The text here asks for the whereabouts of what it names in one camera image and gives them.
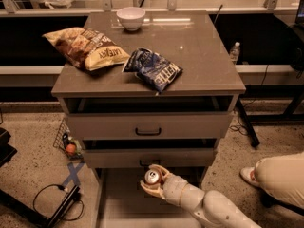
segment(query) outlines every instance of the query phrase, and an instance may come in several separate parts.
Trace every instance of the chip bag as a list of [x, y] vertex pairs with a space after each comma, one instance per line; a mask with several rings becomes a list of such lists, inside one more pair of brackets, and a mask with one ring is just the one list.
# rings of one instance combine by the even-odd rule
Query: chip bag
[[137, 77], [161, 93], [182, 73], [182, 68], [158, 53], [139, 48], [125, 63], [123, 72], [135, 72]]
[[75, 67], [88, 71], [124, 64], [130, 57], [106, 35], [90, 28], [66, 28], [43, 37]]

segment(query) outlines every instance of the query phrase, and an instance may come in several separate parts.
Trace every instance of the drawer front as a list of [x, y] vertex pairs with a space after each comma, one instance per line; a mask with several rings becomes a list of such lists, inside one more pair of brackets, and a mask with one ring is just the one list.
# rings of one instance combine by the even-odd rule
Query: drawer front
[[232, 114], [104, 115], [66, 117], [71, 135], [79, 140], [223, 138]]
[[89, 168], [133, 168], [152, 163], [188, 167], [211, 166], [215, 151], [213, 148], [84, 150], [83, 155]]

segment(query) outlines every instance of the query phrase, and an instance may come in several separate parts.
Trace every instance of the shoe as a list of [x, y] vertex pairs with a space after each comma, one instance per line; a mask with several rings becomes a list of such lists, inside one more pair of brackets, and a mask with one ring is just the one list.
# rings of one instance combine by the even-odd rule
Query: shoe
[[249, 184], [253, 185], [254, 187], [260, 187], [258, 181], [255, 179], [254, 170], [254, 167], [245, 167], [240, 170], [239, 174]]

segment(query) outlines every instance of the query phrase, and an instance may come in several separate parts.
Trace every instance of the floor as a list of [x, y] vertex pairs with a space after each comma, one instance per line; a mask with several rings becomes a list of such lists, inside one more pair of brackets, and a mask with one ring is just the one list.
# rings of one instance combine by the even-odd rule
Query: floor
[[[271, 108], [279, 112], [286, 102], [255, 101], [246, 107], [248, 114], [263, 113]], [[81, 214], [82, 204], [76, 203], [66, 219], [56, 227], [93, 227], [98, 182], [93, 172], [80, 160], [69, 159], [54, 146], [60, 128], [63, 112], [58, 103], [0, 103], [3, 121], [0, 127], [11, 134], [9, 144], [17, 149], [11, 161], [0, 168], [0, 187], [25, 205], [32, 208], [35, 196], [43, 188], [52, 184], [66, 184], [70, 190], [75, 180], [69, 175], [77, 170], [80, 181], [81, 201], [85, 212]], [[299, 112], [304, 112], [302, 104]], [[228, 197], [241, 211], [263, 228], [302, 228], [304, 218], [280, 206], [265, 208], [259, 197], [261, 191], [248, 185], [239, 176], [239, 170], [253, 166], [263, 157], [297, 153], [304, 150], [304, 125], [260, 125], [254, 126], [260, 145], [251, 146], [251, 140], [241, 120], [235, 112], [231, 128], [221, 140], [216, 159], [202, 181], [203, 190], [218, 190]], [[51, 216], [64, 197], [65, 192], [57, 187], [42, 191], [35, 201], [35, 208], [45, 216]], [[0, 205], [0, 228], [34, 227], [25, 219]]]

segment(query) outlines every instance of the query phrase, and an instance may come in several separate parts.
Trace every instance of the wire basket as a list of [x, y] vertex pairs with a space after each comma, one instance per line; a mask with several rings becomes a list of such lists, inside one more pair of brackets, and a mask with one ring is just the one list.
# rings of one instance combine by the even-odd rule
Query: wire basket
[[[66, 151], [66, 146], [67, 144], [72, 143], [76, 146], [76, 150], [73, 153], [69, 153]], [[54, 141], [54, 148], [58, 148], [60, 150], [62, 150], [65, 155], [71, 159], [71, 160], [75, 160], [75, 159], [82, 159], [83, 155], [81, 154], [81, 146], [79, 145], [78, 141], [74, 140], [71, 136], [70, 136], [70, 131], [67, 127], [66, 121], [62, 120], [56, 135], [56, 139]]]

